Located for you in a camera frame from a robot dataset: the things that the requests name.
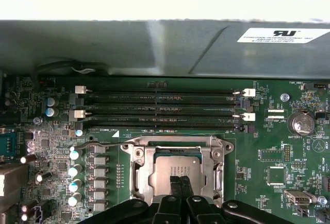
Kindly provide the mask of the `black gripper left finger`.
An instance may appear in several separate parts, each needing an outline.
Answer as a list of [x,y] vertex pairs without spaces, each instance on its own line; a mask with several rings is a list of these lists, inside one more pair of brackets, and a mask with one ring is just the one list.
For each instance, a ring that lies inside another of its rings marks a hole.
[[86,223],[180,223],[182,177],[170,177],[170,194],[148,205],[131,199],[86,219]]

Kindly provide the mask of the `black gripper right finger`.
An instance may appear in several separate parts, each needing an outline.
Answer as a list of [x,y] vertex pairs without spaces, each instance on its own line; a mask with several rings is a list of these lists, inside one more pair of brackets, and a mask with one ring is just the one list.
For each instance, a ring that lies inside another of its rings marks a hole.
[[195,195],[189,177],[182,176],[181,192],[188,207],[191,223],[290,223],[290,221],[237,200],[224,202],[221,207]]

